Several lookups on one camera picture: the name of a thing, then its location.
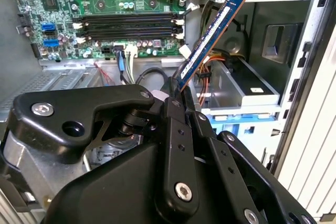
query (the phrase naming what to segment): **orange wire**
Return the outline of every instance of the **orange wire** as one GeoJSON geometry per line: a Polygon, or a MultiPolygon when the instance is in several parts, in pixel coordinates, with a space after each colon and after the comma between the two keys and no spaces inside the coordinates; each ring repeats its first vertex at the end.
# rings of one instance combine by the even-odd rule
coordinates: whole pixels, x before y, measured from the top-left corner
{"type": "MultiPolygon", "coordinates": [[[[206,63],[211,62],[211,61],[213,61],[213,60],[225,61],[225,59],[222,58],[222,57],[219,57],[219,56],[212,56],[212,57],[210,57],[210,59],[208,59],[208,61],[207,61],[206,63]]],[[[200,69],[199,69],[199,72],[200,72],[200,73],[203,72],[203,68],[205,68],[205,71],[208,71],[208,67],[205,66],[206,63],[204,63],[204,64],[201,65],[201,67],[200,67],[200,69]]],[[[208,79],[208,78],[205,78],[205,79],[203,80],[203,87],[202,87],[201,93],[200,93],[200,95],[199,95],[199,100],[198,100],[200,106],[202,106],[203,103],[205,102],[205,98],[206,98],[205,96],[206,96],[206,94],[207,94],[207,92],[208,92],[208,87],[209,87],[209,79],[208,79]]]]}

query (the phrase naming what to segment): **chip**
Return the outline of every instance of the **chip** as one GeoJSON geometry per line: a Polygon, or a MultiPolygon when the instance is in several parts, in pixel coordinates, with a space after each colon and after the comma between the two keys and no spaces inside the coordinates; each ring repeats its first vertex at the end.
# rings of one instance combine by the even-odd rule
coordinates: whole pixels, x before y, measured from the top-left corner
{"type": "Polygon", "coordinates": [[[59,10],[57,0],[42,0],[44,10],[59,10]]]}
{"type": "Polygon", "coordinates": [[[161,47],[161,40],[160,39],[153,40],[153,47],[161,47]]]}

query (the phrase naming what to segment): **capacitor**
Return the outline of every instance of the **capacitor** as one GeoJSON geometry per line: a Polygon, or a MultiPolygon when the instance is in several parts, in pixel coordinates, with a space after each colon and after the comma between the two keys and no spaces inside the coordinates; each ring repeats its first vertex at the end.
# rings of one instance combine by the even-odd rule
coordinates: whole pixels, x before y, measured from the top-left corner
{"type": "Polygon", "coordinates": [[[83,54],[83,58],[88,58],[92,54],[92,48],[87,48],[83,54]]]}
{"type": "Polygon", "coordinates": [[[31,31],[32,29],[31,29],[31,27],[29,27],[29,26],[26,26],[26,27],[24,27],[23,28],[23,31],[31,31]]]}
{"type": "Polygon", "coordinates": [[[96,41],[95,42],[95,47],[101,47],[101,42],[100,41],[96,41]]]}
{"type": "Polygon", "coordinates": [[[45,48],[45,47],[41,47],[41,48],[40,48],[40,53],[41,53],[42,56],[47,55],[47,54],[48,54],[48,50],[47,50],[47,48],[45,48]]]}
{"type": "Polygon", "coordinates": [[[31,37],[34,33],[32,31],[28,31],[25,33],[26,37],[31,37]]]}
{"type": "Polygon", "coordinates": [[[68,37],[64,36],[64,37],[62,38],[62,42],[63,42],[63,43],[67,43],[68,41],[69,41],[69,38],[68,38],[68,37]]]}
{"type": "Polygon", "coordinates": [[[71,9],[72,9],[72,10],[78,10],[78,5],[76,5],[76,4],[72,4],[72,5],[71,5],[71,9]]]}
{"type": "Polygon", "coordinates": [[[57,36],[57,39],[60,40],[60,41],[61,41],[63,38],[64,38],[64,35],[63,35],[63,34],[59,34],[59,35],[57,36]]]}

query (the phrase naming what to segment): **blue sata port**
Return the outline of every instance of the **blue sata port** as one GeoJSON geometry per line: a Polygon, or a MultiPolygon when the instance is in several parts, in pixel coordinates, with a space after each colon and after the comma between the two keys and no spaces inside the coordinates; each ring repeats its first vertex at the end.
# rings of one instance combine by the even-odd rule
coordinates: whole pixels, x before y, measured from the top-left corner
{"type": "Polygon", "coordinates": [[[58,47],[59,42],[58,39],[45,39],[43,40],[43,45],[45,47],[58,47]]]}
{"type": "Polygon", "coordinates": [[[55,31],[56,30],[56,25],[53,23],[46,23],[42,24],[42,31],[55,31]]]}

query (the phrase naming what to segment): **yellow wire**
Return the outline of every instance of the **yellow wire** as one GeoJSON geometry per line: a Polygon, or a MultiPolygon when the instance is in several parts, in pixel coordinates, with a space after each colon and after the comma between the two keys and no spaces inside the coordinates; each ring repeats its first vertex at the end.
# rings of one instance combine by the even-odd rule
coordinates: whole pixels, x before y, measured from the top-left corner
{"type": "Polygon", "coordinates": [[[230,54],[231,56],[237,56],[237,57],[243,57],[244,60],[246,60],[245,56],[244,55],[241,55],[241,54],[230,54]]]}

